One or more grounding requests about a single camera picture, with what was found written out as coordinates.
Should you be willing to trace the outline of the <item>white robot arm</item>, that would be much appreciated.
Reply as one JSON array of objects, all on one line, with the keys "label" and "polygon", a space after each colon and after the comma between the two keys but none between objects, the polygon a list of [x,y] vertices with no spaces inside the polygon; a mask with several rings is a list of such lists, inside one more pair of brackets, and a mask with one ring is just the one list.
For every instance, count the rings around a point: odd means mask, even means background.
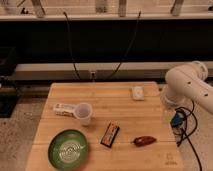
[{"label": "white robot arm", "polygon": [[207,77],[208,68],[200,61],[168,70],[165,74],[166,85],[161,93],[163,105],[177,108],[189,98],[213,115],[213,87],[205,82]]}]

